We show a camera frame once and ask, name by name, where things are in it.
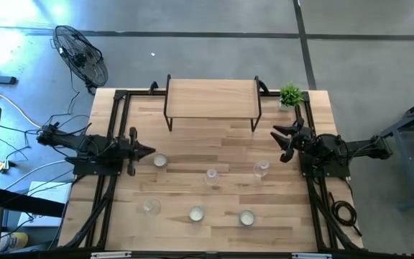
wooden table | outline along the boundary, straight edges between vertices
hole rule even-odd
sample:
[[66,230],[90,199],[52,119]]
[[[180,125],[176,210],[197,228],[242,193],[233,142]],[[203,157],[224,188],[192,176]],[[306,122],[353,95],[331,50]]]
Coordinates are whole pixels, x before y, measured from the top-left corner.
[[165,118],[170,131],[173,118],[250,119],[254,131],[262,114],[257,78],[170,79],[169,75],[168,82]]
[[[88,134],[106,135],[114,91],[97,90]],[[336,134],[327,91],[309,94],[317,133]],[[253,133],[249,122],[228,119],[178,119],[177,127],[169,132],[163,106],[164,96],[131,99],[128,127],[137,128],[142,144],[166,154],[169,164],[164,169],[154,167],[153,154],[138,163],[136,176],[119,176],[107,250],[316,251],[308,190],[300,175],[298,156],[281,163],[280,149],[270,135],[272,125],[291,125],[294,112],[280,112],[277,97],[263,97],[262,121]],[[253,165],[260,160],[271,165],[264,178],[253,174]],[[220,173],[216,188],[204,183],[208,168]],[[74,185],[60,245],[73,237],[90,214],[96,181],[97,177],[86,176]],[[336,200],[352,203],[344,182],[328,178],[327,186]],[[161,203],[156,217],[143,212],[142,203],[147,199]],[[206,216],[192,223],[188,214],[198,205],[204,206]],[[251,227],[239,223],[238,213],[245,209],[257,217]],[[321,226],[326,238],[325,222]],[[352,228],[342,228],[362,246]]]

yellow cable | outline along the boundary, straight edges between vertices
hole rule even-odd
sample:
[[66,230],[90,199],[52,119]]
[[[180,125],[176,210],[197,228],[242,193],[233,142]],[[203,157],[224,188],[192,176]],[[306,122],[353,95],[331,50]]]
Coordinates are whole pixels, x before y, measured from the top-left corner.
[[33,124],[34,126],[40,128],[41,126],[39,126],[38,124],[34,123],[23,111],[22,109],[20,109],[14,102],[12,102],[11,100],[9,100],[9,98],[5,97],[4,95],[0,94],[0,97],[6,99],[6,101],[8,101],[10,104],[12,104],[12,106],[14,106],[17,110],[19,110],[20,114],[22,114],[23,117],[25,117],[25,119],[27,119],[27,121],[31,124]]

black fan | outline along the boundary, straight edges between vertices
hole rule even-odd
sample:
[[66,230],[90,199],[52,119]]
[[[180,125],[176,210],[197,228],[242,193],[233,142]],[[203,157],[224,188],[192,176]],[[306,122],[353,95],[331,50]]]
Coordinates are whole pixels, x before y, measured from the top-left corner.
[[104,86],[108,71],[101,51],[76,29],[59,25],[53,38],[55,48],[70,69],[85,83],[89,93],[92,88]]

small green plant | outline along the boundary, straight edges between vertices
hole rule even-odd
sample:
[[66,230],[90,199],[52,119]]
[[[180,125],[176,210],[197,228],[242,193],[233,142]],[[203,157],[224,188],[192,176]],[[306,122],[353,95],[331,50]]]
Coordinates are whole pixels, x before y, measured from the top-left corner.
[[287,83],[280,89],[280,103],[285,106],[295,106],[303,101],[303,92],[293,82]]

concrete floor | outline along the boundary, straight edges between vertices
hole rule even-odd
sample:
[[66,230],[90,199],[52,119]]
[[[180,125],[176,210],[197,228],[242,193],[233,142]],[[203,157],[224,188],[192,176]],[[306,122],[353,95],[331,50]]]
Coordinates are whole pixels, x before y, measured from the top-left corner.
[[[302,0],[307,33],[414,35],[414,1]],[[0,0],[0,26],[150,32],[298,33],[291,0]],[[15,86],[0,86],[38,124],[66,111],[73,91],[68,67],[50,47],[50,37],[27,35],[29,29],[0,30],[0,75],[16,76]],[[308,88],[299,39],[232,39],[183,37],[89,37],[105,57],[106,87],[149,87],[175,78],[252,78],[270,87],[287,81]],[[414,105],[414,41],[309,40],[317,89],[328,90],[339,133],[346,141],[366,139],[397,121]],[[88,114],[93,97],[81,90],[73,114]],[[33,129],[5,100],[1,124]],[[69,117],[59,118],[64,122]],[[83,127],[80,117],[65,130]],[[23,147],[21,133],[1,129],[0,138]],[[0,188],[39,165],[62,155],[29,138],[29,161],[6,175]],[[0,142],[0,159],[12,151]],[[19,154],[13,160],[22,160]],[[47,181],[67,171],[66,163],[36,172],[31,181]],[[351,164],[354,201],[365,248],[387,253],[414,253],[414,209],[399,212],[396,203],[410,198],[398,155],[386,161],[355,159]]]

